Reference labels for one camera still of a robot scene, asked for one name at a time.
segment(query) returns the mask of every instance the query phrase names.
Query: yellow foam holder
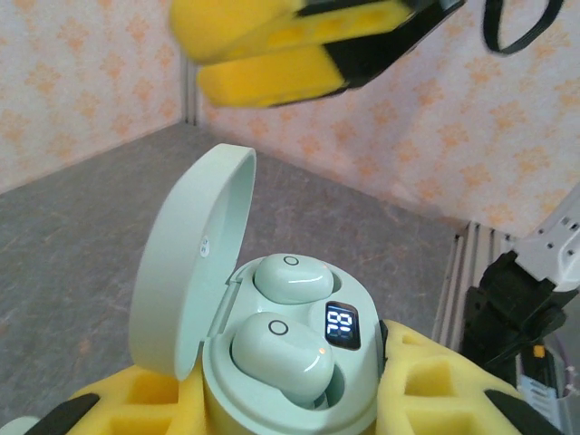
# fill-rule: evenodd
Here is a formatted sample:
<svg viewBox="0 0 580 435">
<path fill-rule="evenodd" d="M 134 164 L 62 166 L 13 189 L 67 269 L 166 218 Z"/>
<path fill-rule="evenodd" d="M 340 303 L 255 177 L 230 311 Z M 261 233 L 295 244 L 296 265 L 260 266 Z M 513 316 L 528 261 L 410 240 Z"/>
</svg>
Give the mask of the yellow foam holder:
<svg viewBox="0 0 580 435">
<path fill-rule="evenodd" d="M 406 326 L 386 324 L 388 361 L 377 392 L 376 434 L 519 434 L 485 395 L 492 389 L 521 399 L 511 385 Z M 209 411 L 218 407 L 211 406 L 206 388 L 200 358 L 183 382 L 132 366 L 74 394 L 101 398 L 69 435 L 246 433 Z"/>
<path fill-rule="evenodd" d="M 308 14 L 306 0 L 174 0 L 170 26 L 203 66 L 198 85 L 212 104 L 268 107 L 345 87 L 324 44 L 388 33 L 412 16 L 402 0 Z"/>
<path fill-rule="evenodd" d="M 390 32 L 413 11 L 382 0 L 300 16 L 305 0 L 174 0 L 170 26 L 188 57 L 207 65 Z"/>
</svg>

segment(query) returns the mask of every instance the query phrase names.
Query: mint green charging case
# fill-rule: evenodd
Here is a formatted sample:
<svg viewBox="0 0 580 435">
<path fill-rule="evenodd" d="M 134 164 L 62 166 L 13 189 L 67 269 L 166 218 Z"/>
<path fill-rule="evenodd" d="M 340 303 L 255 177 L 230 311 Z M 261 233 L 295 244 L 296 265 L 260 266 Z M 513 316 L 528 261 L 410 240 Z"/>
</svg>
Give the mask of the mint green charging case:
<svg viewBox="0 0 580 435">
<path fill-rule="evenodd" d="M 184 380 L 201 352 L 208 413 L 217 433 L 364 432 L 376 418 L 382 374 L 382 336 L 374 303 L 356 279 L 328 264 L 334 277 L 332 295 L 300 305 L 275 304 L 254 287 L 262 258 L 235 271 L 255 175 L 254 150 L 221 144 L 199 159 L 169 193 L 135 284 L 130 310 L 133 361 Z M 301 408 L 234 365 L 230 345 L 250 315 L 280 313 L 324 336 L 329 301 L 356 307 L 361 347 L 333 348 L 336 365 L 326 391 L 328 409 Z"/>
</svg>

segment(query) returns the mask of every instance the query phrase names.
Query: wireless earbud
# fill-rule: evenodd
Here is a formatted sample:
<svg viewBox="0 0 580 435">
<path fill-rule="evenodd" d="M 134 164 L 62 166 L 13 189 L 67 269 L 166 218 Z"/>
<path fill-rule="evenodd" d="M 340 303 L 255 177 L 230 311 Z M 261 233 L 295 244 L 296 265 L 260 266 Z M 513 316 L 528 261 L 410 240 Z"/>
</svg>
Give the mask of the wireless earbud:
<svg viewBox="0 0 580 435">
<path fill-rule="evenodd" d="M 232 358 L 239 370 L 312 409 L 334 372 L 330 345 L 314 330 L 275 313 L 248 317 L 237 330 Z"/>
<path fill-rule="evenodd" d="M 308 304 L 333 292 L 333 274 L 309 256 L 274 254 L 257 267 L 254 284 L 262 295 L 281 305 Z"/>
</svg>

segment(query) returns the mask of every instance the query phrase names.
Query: floral wall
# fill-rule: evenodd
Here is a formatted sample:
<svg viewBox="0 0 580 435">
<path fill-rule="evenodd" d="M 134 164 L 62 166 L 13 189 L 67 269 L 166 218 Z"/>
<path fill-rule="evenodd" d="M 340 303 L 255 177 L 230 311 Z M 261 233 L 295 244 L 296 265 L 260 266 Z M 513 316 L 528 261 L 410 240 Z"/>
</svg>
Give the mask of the floral wall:
<svg viewBox="0 0 580 435">
<path fill-rule="evenodd" d="M 0 192 L 179 121 L 168 9 L 0 2 Z"/>
<path fill-rule="evenodd" d="M 503 39 L 545 2 L 507 1 Z M 580 3 L 524 52 L 490 55 L 483 0 L 469 0 L 364 88 L 268 110 L 216 109 L 202 121 L 327 178 L 422 214 L 524 235 L 580 182 Z"/>
</svg>

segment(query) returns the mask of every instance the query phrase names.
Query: digital number display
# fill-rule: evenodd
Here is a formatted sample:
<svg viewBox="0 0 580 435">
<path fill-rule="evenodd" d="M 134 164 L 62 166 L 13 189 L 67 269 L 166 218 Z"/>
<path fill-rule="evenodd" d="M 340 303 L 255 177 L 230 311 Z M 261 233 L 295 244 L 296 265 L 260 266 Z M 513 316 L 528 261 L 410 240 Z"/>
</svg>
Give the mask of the digital number display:
<svg viewBox="0 0 580 435">
<path fill-rule="evenodd" d="M 326 304 L 326 327 L 324 337 L 333 346 L 351 351 L 361 348 L 359 314 L 352 305 L 342 302 Z"/>
</svg>

